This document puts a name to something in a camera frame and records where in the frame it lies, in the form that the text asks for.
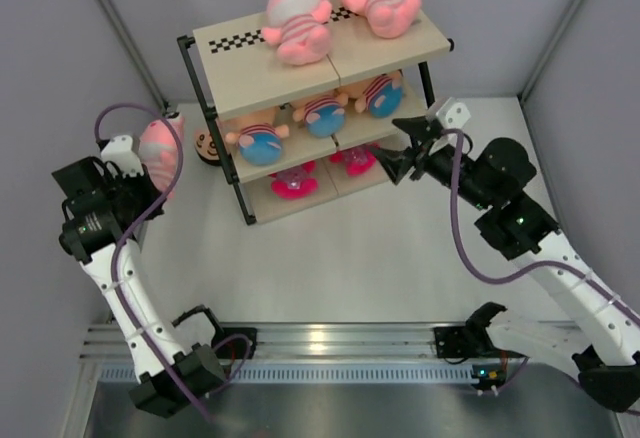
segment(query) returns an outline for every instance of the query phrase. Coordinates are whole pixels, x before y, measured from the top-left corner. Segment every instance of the blue plush toy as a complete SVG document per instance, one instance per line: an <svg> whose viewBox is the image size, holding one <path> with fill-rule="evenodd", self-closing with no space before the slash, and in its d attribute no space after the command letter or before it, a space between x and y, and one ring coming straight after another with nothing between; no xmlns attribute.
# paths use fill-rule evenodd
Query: blue plush toy
<svg viewBox="0 0 640 438"><path fill-rule="evenodd" d="M225 135L225 141L238 146L242 157L252 165L267 166L282 156L282 140L289 136L289 127L274 127L277 108L268 108L242 117L233 122L239 132Z"/></svg>
<svg viewBox="0 0 640 438"><path fill-rule="evenodd" d="M304 120L309 133L318 138L326 138L344 126L344 107L349 96L331 91L321 95L313 95L290 104L295 109L293 119Z"/></svg>

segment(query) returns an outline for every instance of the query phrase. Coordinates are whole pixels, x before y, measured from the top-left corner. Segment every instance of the plush toy ear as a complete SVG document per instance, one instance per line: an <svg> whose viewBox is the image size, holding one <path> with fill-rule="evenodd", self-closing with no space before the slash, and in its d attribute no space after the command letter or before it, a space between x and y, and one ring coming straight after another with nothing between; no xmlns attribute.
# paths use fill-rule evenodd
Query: plush toy ear
<svg viewBox="0 0 640 438"><path fill-rule="evenodd" d="M340 106L347 106L347 103L349 103L349 95L346 93L339 93L338 96L336 96L336 101L340 103Z"/></svg>
<svg viewBox="0 0 640 438"><path fill-rule="evenodd" d="M275 132L278 137L287 138L289 136L289 127L287 125L276 126Z"/></svg>
<svg viewBox="0 0 640 438"><path fill-rule="evenodd" d="M367 99L364 96L358 98L354 104L354 108L358 113L362 113L367 109Z"/></svg>
<svg viewBox="0 0 640 438"><path fill-rule="evenodd" d="M293 112L293 121L302 121L304 119L304 108L298 108Z"/></svg>
<svg viewBox="0 0 640 438"><path fill-rule="evenodd" d="M318 7L311 12L311 15L317 22L326 23L331 17L331 9L329 0L322 0Z"/></svg>
<svg viewBox="0 0 640 438"><path fill-rule="evenodd" d="M241 135L238 139L238 145L240 148L248 148L255 143L256 140L253 139L253 136L249 135Z"/></svg>
<svg viewBox="0 0 640 438"><path fill-rule="evenodd" d="M282 41L282 32L280 31L280 28L269 28L268 26L265 26L261 31L264 41L271 46L275 46Z"/></svg>
<svg viewBox="0 0 640 438"><path fill-rule="evenodd" d="M230 145L235 145L240 139L240 133L227 133L224 135L224 141L229 143Z"/></svg>

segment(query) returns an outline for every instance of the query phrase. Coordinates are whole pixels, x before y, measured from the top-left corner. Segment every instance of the black shelf frame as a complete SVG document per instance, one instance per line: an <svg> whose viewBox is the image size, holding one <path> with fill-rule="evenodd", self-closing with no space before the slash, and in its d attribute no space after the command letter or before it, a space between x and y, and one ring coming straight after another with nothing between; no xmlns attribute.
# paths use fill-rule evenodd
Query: black shelf frame
<svg viewBox="0 0 640 438"><path fill-rule="evenodd" d="M253 213L249 212L249 206L245 200L245 196L242 193L242 188L240 186L240 179L238 178L238 172L236 171L236 167L233 163L233 159L231 156L226 153L226 145L222 138L222 133L220 132L219 127L219 117L218 112L216 111L215 106L209 106L207 100L204 96L204 92L202 90L202 85L200 84L200 80L198 78L198 74L196 73L196 69L193 66L193 61L191 60L191 55L189 50L193 45L196 44L196 40L193 36L183 35L178 39L178 47L180 48L180 54L182 55L182 59L184 60L184 64L187 68L187 73L189 74L189 79L191 80L191 85L193 86L193 90L196 93L196 97L198 99L198 103L200 104L200 108L202 109L202 114L204 115L205 122L207 124L207 128L209 129L209 133L211 133L211 138L218 149L218 157L220 158L220 165L224 172L224 176L227 180L227 183L233 186L233 191L236 194L236 198L238 200L238 204L240 205L240 210L242 211L242 216L244 217L244 221L247 225L253 225L256 223L256 217ZM449 38L449 51L453 51L454 42L451 38ZM429 72L429 65L426 61L418 63L418 69L420 71L420 80L422 81L422 91L424 92L424 97L427 103L427 107L430 107L435 102L435 93L433 91L433 84L431 82L431 73Z"/></svg>

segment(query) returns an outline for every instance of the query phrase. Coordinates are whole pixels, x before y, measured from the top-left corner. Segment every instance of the black bracket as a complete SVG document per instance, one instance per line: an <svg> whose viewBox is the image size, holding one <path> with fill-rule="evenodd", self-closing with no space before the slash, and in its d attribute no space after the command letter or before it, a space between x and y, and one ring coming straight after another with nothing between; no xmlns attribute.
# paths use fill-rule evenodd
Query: black bracket
<svg viewBox="0 0 640 438"><path fill-rule="evenodd" d="M441 359L500 358L503 351L493 346L487 335L491 320L507 309L497 303L485 303L463 326L437 327L434 331L436 353ZM507 351L509 358L521 355Z"/></svg>
<svg viewBox="0 0 640 438"><path fill-rule="evenodd" d="M211 311L210 308L207 308L204 305L198 305L190 309L189 311L183 313L178 318L173 320L171 324L174 326L174 328L177 328L180 326L182 322L200 313L202 313L207 318L207 320L209 320L209 323L211 323L211 325L215 330L215 335L211 340L212 348L214 348L218 343L220 343L225 338L231 335L240 334L240 335L246 336L247 338L249 338L249 341L251 341L251 349L249 351L248 359L253 358L253 355L255 354L255 351L256 351L256 345L258 340L258 330L256 328L250 328L250 327L233 327L233 326L223 328L220 322L218 321L218 319L216 318L216 315L213 314L213 311ZM220 350L218 350L218 352L216 353L216 356L220 359L231 359L232 357L238 358L238 357L244 356L244 354L246 353L246 349L247 349L247 344L244 341L238 340L238 341L234 341L229 346L223 347Z"/></svg>
<svg viewBox="0 0 640 438"><path fill-rule="evenodd" d="M196 40L194 37L183 35L179 37L177 41L178 47L180 48L180 54L182 55L182 59L187 68L189 79L191 80L191 85L193 86L193 90L198 99L198 103L200 104L200 108L202 109L205 123L207 124L207 128L209 129L211 138L216 145L216 149L218 150L218 156L220 157L220 166L222 167L224 176L227 180L227 183L233 186L233 190L236 194L236 198L238 200L238 204L240 205L240 210L242 211L242 216L244 217L245 222L247 223L247 225L253 225L254 223L256 223L256 217L254 214L249 212L249 208L247 206L247 203L245 202L242 190L240 189L240 180L238 179L238 172L236 171L236 167L233 164L233 160L231 159L231 157L223 151L226 150L226 146L224 140L222 139L222 134L218 126L218 112L215 106L211 107L207 104L204 92L202 91L202 86L200 85L200 80L198 79L198 74L196 73L196 69L193 66L193 61L191 60L191 56L189 55L189 49L195 44Z"/></svg>
<svg viewBox="0 0 640 438"><path fill-rule="evenodd" d="M640 399L640 351L633 355L635 365L607 366L593 346L573 355L582 389L598 404L622 413Z"/></svg>

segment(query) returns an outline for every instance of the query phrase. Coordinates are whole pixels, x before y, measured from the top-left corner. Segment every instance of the metal table surface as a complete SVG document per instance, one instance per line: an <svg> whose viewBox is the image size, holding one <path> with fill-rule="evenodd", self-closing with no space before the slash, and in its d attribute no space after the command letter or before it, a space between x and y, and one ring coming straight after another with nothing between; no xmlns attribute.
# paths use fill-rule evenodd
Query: metal table surface
<svg viewBox="0 0 640 438"><path fill-rule="evenodd" d="M622 436L613 413L538 365L497 398L443 385L237 385L209 400L213 426L193 408L167 421L135 410L130 386L98 385L84 438Z"/></svg>
<svg viewBox="0 0 640 438"><path fill-rule="evenodd" d="M464 100L472 157L489 141L520 141L538 166L516 98ZM531 279L492 287L469 276L455 251L448 190L420 182L378 185L301 213L246 226L219 169L190 142L203 120L187 106L185 166L165 215L149 223L143 260L147 289L172 320L204 304L226 322L457 322L486 301L545 321L566 315ZM540 173L529 194L551 211ZM468 254L489 275L514 270L479 236L480 213L460 207Z"/></svg>

